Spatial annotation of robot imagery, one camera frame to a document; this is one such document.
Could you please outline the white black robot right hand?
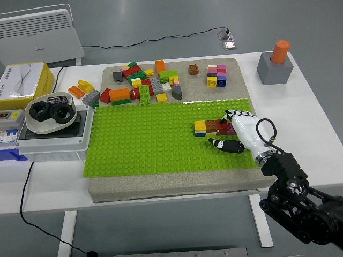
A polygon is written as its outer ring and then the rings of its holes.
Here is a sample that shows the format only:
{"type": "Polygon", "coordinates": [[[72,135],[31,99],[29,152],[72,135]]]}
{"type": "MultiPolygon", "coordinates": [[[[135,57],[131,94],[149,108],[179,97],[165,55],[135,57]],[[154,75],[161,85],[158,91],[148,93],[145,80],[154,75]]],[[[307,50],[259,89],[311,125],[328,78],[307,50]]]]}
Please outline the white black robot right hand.
{"type": "Polygon", "coordinates": [[[254,161],[258,165],[276,152],[276,149],[268,146],[263,139],[266,139],[266,130],[261,127],[256,129],[260,120],[253,113],[241,110],[226,110],[220,123],[230,121],[235,130],[238,140],[215,140],[208,141],[222,152],[242,153],[245,149],[251,151],[254,161]]]}

